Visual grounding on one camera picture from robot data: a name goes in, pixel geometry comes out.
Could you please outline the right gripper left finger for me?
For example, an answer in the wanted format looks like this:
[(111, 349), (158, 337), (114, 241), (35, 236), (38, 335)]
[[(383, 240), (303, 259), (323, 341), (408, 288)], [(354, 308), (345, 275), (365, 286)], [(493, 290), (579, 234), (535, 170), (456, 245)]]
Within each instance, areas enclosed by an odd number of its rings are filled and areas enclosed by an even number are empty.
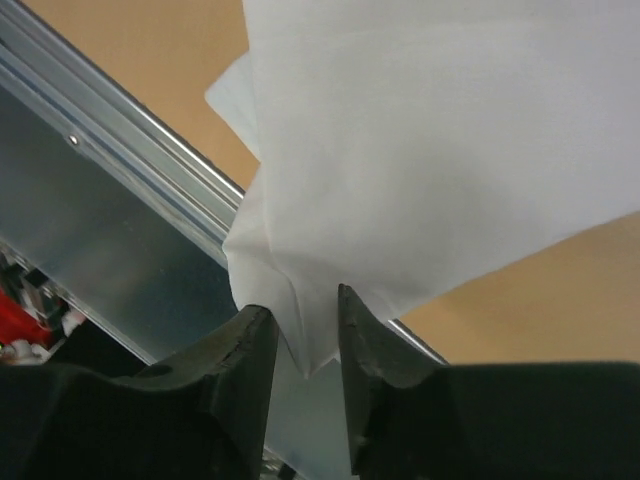
[(277, 348), (273, 315), (250, 305), (197, 343), (115, 382), (164, 398), (195, 390), (194, 411), (214, 425), (213, 466), (228, 469), (224, 479), (257, 479)]

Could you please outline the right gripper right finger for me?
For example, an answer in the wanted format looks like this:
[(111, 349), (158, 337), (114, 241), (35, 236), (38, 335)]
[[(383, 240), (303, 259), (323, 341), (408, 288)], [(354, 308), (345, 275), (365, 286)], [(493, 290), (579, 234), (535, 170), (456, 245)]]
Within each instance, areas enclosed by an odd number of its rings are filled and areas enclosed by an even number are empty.
[(427, 379), (441, 364), (384, 326), (356, 291), (338, 289), (351, 470), (360, 479), (448, 479), (450, 432)]

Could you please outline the white long sleeve shirt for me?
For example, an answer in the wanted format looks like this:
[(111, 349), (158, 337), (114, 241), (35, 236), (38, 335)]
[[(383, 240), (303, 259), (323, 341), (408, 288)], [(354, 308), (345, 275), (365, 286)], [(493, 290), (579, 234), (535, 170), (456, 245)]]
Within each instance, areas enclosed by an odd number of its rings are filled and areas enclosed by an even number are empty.
[(266, 443), (352, 473), (338, 289), (441, 366), (448, 479), (639, 475), (639, 5), (247, 1), (223, 250), (281, 332)]

